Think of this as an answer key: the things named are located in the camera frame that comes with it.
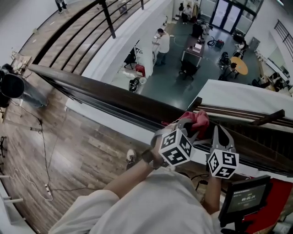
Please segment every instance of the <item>glass door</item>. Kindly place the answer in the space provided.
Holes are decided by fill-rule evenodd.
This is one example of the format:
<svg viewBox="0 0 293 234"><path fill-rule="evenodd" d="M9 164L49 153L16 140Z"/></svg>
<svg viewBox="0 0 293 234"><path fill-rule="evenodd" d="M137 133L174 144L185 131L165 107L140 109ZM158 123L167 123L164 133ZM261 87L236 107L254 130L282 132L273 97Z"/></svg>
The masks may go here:
<svg viewBox="0 0 293 234"><path fill-rule="evenodd" d="M214 19L212 21L213 25L215 25L217 27L221 26L222 21L226 15L228 5L229 5L228 2L225 2L224 0L219 0Z"/></svg>
<svg viewBox="0 0 293 234"><path fill-rule="evenodd" d="M235 22L237 21L239 13L240 13L240 8L233 5L228 16L227 16L227 20L225 22L225 25L223 27L224 30L231 32Z"/></svg>

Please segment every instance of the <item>railing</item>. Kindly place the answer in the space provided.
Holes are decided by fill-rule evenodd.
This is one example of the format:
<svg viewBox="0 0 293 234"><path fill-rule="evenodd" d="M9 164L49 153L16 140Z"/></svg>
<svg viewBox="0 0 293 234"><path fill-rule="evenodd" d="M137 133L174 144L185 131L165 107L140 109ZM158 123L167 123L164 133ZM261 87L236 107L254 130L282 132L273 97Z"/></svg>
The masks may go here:
<svg viewBox="0 0 293 234"><path fill-rule="evenodd" d="M283 43L286 45L291 57L293 58L293 37L279 20L275 26L275 30L279 33Z"/></svg>
<svg viewBox="0 0 293 234"><path fill-rule="evenodd" d="M158 102L151 98L77 74L35 64L30 65L29 69L69 98L153 132L163 128L163 122L171 123L185 112L185 110ZM212 112L217 109L220 114L234 112L235 115L248 116L253 120L265 118L265 115L254 112L241 112L240 110L216 108L214 106L200 104L201 98L195 99L189 106L188 111L206 110L207 112ZM210 126L213 129L213 122L217 122L218 119L210 117L210 120ZM277 124L280 122L287 126L292 124L292 122L286 119L275 120L275 122ZM282 173L283 175L293 175L293 161L290 159L235 131L232 131L231 134L233 134L237 152L244 155L240 159L241 163L260 170L269 170Z"/></svg>
<svg viewBox="0 0 293 234"><path fill-rule="evenodd" d="M62 46L62 48L56 51L53 56L50 54L48 57L53 57L52 61L49 61L48 67L59 68L60 70L66 70L71 73L82 74L84 69L90 63L92 58L96 55L99 49L104 45L104 43L109 39L109 37L116 38L115 31L124 22L123 19L127 19L131 16L130 13L134 13L140 7L144 9L144 0L128 0L123 4L118 3L119 0L111 2L109 5L106 4L106 0L95 0L88 6L77 12L71 19L64 23L46 42L46 44L39 51L38 55L33 61L33 64L40 64L42 59L46 57L46 54L57 42L57 40L68 30L77 20L79 20L83 15L85 15L89 10L91 10L96 5L101 5L102 9L96 13L93 17L87 20L79 29L72 35ZM82 31L93 23L97 21L97 25L90 30L89 33L84 35ZM94 37L97 31L101 30L96 37ZM73 41L77 37L83 36L84 38L72 49ZM65 49L70 46L70 54L64 58L61 57ZM80 48L85 45L87 48L80 52Z"/></svg>

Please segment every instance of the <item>sneaker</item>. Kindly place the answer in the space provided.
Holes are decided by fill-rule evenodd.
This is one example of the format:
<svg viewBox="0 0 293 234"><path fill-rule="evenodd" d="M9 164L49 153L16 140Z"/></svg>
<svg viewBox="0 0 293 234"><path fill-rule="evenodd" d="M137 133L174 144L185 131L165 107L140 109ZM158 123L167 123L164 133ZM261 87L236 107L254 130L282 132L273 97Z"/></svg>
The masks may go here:
<svg viewBox="0 0 293 234"><path fill-rule="evenodd" d="M133 149L129 149L126 155L127 163L134 163L136 161L136 152Z"/></svg>

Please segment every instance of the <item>yellow round table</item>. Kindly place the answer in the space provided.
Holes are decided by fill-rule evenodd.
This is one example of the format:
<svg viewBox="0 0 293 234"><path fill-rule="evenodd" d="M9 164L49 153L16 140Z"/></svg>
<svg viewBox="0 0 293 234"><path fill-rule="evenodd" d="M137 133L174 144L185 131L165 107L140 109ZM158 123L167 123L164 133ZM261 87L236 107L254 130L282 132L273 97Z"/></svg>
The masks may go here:
<svg viewBox="0 0 293 234"><path fill-rule="evenodd" d="M231 63L236 63L236 71L238 71L240 74L242 75L247 75L248 74L248 68L245 64L245 62L243 62L240 58L237 57L232 57L231 58Z"/></svg>

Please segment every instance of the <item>digital timer display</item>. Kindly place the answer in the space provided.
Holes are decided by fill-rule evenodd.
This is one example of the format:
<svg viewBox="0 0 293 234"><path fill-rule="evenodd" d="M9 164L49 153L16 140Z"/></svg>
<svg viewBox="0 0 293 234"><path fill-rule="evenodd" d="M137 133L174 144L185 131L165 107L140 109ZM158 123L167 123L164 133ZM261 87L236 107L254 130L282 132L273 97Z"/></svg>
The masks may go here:
<svg viewBox="0 0 293 234"><path fill-rule="evenodd" d="M258 206L261 202L265 188L266 185L261 185L234 192L227 212L236 212Z"/></svg>

